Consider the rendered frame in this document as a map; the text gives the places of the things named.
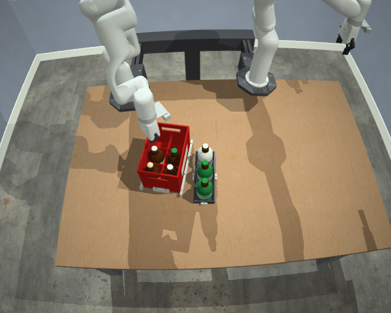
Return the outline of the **green bottle with pale green label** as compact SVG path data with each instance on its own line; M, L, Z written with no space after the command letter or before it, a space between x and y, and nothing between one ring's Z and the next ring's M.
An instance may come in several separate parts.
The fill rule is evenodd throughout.
M197 190L197 197L200 200L208 200L211 198L212 195L213 184L207 178L203 178L197 183L196 190Z

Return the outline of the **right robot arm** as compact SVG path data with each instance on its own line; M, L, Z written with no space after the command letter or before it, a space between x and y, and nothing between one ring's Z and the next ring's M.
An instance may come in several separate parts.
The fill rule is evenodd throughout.
M125 62L141 51L134 28L137 17L129 0L81 0L79 8L91 20L105 47L102 58L108 66L107 82L115 101L120 105L133 101L138 120L143 124L153 123L161 116L170 120L163 105L159 101L154 103L147 79L134 78Z

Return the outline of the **green bottle with white label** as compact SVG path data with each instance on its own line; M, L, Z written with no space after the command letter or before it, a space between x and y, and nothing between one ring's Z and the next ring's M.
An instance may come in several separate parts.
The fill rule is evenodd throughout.
M207 178L208 180L212 180L213 176L213 167L212 165L207 161L203 160L198 167L197 167L197 179L200 181L203 178Z

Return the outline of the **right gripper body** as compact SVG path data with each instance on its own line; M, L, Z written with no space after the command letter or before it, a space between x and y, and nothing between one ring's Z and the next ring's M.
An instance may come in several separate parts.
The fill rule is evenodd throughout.
M143 124L139 121L140 128L144 132L144 134L148 137L150 141L153 141L155 138L155 133L160 136L159 127L157 124L157 121L155 120L153 123L150 124ZM143 127L142 127L143 126Z

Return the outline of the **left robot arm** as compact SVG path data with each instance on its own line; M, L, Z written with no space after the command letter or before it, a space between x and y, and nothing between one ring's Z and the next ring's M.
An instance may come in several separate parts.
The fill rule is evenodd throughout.
M274 29L276 19L274 11L275 0L254 0L252 17L258 39L258 47L254 52L251 68L246 73L246 81L253 87L264 87L268 83L267 74L273 56L279 46L279 39ZM322 0L332 9L347 17L347 22L360 26L365 34L371 33L371 28L364 19L371 0Z

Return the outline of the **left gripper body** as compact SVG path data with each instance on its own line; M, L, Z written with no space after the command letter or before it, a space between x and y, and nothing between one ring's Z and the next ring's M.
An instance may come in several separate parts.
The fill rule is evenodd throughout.
M348 44L351 42L351 39L354 38L354 41L357 38L357 35L359 33L360 26L353 26L347 22L345 19L340 30L339 35L341 36L341 39L345 44Z

